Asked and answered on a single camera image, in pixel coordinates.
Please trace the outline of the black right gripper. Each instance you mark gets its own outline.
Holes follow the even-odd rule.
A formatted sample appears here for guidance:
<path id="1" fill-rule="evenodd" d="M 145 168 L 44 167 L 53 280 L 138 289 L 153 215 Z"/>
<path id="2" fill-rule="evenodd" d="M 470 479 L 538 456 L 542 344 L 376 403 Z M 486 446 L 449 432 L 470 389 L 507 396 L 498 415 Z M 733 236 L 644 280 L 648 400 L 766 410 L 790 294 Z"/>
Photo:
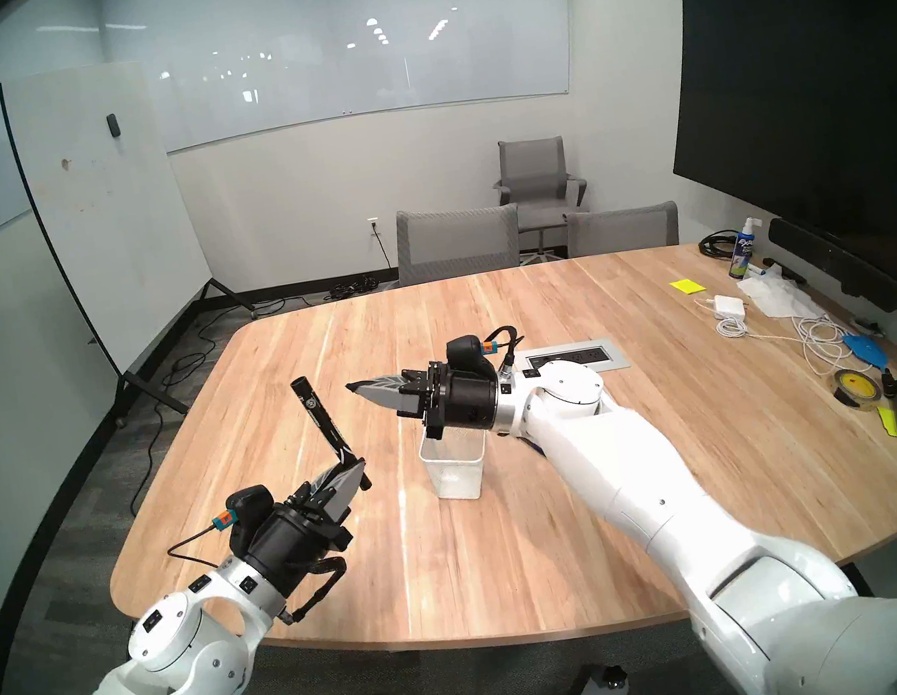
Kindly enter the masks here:
<path id="1" fill-rule="evenodd" d="M 426 371 L 349 382 L 347 390 L 399 417 L 424 416 L 427 437 L 439 440 L 447 428 L 487 431 L 497 409 L 498 377 L 488 356 L 471 364 L 439 362 Z"/>

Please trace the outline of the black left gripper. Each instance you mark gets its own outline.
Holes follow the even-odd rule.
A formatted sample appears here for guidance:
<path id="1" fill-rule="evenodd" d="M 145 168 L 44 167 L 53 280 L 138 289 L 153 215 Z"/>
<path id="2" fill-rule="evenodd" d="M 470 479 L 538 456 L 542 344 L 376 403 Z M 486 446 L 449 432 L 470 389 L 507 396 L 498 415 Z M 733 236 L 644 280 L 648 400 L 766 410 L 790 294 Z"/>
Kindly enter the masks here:
<path id="1" fill-rule="evenodd" d="M 340 526 L 357 493 L 371 487 L 366 460 L 337 463 L 314 481 L 304 482 L 287 497 L 258 515 L 240 517 L 231 528 L 232 554 L 248 563 L 282 596 L 291 595 L 327 552 L 343 552 L 352 535 Z M 326 516 L 300 512 L 318 507 Z"/>

